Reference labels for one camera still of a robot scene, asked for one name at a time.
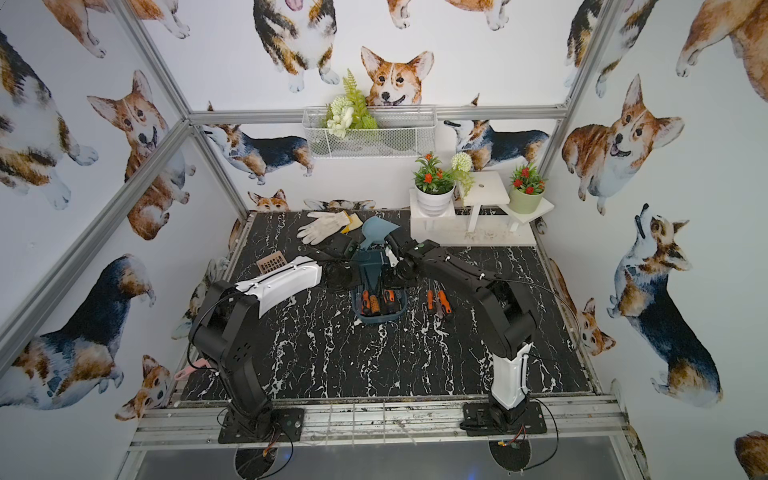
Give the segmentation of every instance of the yellow sponge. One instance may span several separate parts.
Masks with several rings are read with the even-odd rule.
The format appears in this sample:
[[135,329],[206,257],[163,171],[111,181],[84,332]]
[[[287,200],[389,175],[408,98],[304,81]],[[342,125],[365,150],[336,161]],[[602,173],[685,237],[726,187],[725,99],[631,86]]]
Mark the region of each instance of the yellow sponge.
[[349,225],[344,227],[344,230],[342,230],[341,233],[348,233],[356,228],[362,227],[362,221],[357,217],[357,214],[348,215],[348,217]]

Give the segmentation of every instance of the white work glove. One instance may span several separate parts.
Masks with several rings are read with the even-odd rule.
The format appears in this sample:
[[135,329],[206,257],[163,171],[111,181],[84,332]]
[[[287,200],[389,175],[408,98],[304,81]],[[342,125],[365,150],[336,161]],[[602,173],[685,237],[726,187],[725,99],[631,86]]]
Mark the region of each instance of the white work glove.
[[302,243],[305,245],[308,243],[317,245],[349,225],[351,221],[346,212],[339,212],[337,214],[332,214],[330,212],[309,212],[307,216],[316,218],[317,220],[309,225],[299,227],[299,234],[296,236],[301,238]]

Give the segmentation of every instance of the white wire basket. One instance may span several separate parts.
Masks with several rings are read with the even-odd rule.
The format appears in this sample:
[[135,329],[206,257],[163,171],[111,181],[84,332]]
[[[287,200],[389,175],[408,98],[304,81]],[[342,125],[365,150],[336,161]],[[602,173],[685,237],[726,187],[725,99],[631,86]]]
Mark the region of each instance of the white wire basket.
[[304,133],[315,158],[418,157],[435,150],[435,105],[371,107],[379,128],[347,130],[339,138],[322,127],[328,107],[304,110]]

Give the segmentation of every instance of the black marble table surface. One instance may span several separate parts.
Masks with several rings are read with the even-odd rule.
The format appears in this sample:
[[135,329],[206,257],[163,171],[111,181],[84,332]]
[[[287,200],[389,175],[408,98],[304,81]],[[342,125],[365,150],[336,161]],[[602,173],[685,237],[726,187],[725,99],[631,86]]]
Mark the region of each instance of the black marble table surface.
[[[407,210],[357,212],[409,230]],[[306,212],[257,214],[237,260],[232,281],[259,276],[256,261],[281,250],[288,261],[305,247],[296,238],[312,219]],[[350,235],[362,240],[361,229]],[[533,247],[450,247],[452,255],[496,270],[511,279],[551,288]],[[528,385],[536,393],[590,392],[588,378],[574,352],[560,311],[550,293],[529,287],[540,316],[530,358]],[[356,320],[348,293],[305,290],[274,307],[254,339],[259,375],[276,399],[398,397],[486,394],[493,380],[492,356],[482,345],[468,302],[449,295],[451,322],[427,312],[428,280],[409,290],[408,311],[397,323],[366,325]],[[225,393],[212,372],[190,376],[183,400],[221,400]]]

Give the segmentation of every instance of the white flower pot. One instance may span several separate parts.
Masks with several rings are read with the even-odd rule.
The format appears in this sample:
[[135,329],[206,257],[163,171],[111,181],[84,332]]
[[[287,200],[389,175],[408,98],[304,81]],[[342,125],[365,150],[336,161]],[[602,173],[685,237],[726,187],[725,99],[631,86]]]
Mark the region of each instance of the white flower pot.
[[425,194],[419,188],[416,188],[416,200],[419,202],[419,208],[428,217],[439,217],[443,215],[453,202],[453,189],[440,195]]

